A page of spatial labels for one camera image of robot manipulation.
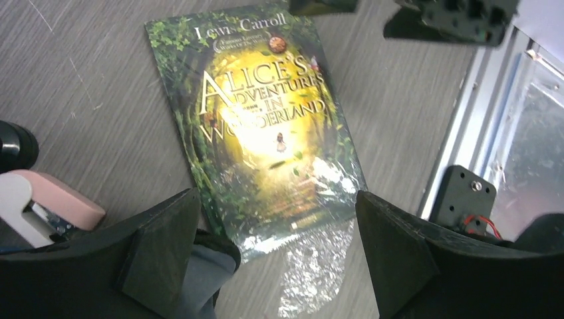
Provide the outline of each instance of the author name lewis carroll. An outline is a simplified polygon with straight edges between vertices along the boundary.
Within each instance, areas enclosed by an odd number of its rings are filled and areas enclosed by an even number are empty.
[[[272,19],[263,19],[263,20],[251,20],[251,19],[242,19],[237,24],[238,27],[243,29],[244,31],[250,30],[258,30],[264,29],[268,27],[274,27],[277,25],[286,25],[286,18],[284,17],[283,13],[277,13],[276,17]],[[200,27],[195,27],[194,30],[196,31],[196,35],[198,39],[201,38],[209,38],[213,35],[230,35],[233,33],[237,33],[237,27],[235,26],[224,26],[224,27],[215,27],[208,30],[200,30]]]

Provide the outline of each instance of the alice's adventures in wonderland book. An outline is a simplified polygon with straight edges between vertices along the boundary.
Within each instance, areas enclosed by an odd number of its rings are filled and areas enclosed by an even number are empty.
[[[146,30],[210,227],[243,261],[354,217],[366,185],[311,19],[278,2]]]

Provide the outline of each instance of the gray fabric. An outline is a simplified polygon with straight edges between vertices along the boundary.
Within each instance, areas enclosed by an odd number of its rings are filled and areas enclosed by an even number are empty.
[[[229,255],[194,245],[175,318],[216,319],[213,294],[234,272],[235,261]]]

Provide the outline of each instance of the girl illustration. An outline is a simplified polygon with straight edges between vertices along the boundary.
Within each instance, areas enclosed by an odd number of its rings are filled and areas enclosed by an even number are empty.
[[[276,150],[279,153],[283,153],[286,150],[286,143],[284,143],[284,137],[282,136],[282,133],[278,133],[278,136],[276,137]]]

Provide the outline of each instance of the wood grain surface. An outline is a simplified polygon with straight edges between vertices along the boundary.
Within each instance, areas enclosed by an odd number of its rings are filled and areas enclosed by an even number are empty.
[[[102,227],[191,187],[143,25],[258,0],[2,0],[0,119],[40,143],[47,172],[108,211]],[[473,49],[385,41],[392,0],[316,18],[369,189],[415,212]],[[21,245],[0,227],[0,243]],[[219,319],[274,319],[285,250],[243,265]],[[339,295],[299,318],[378,318],[355,230]]]

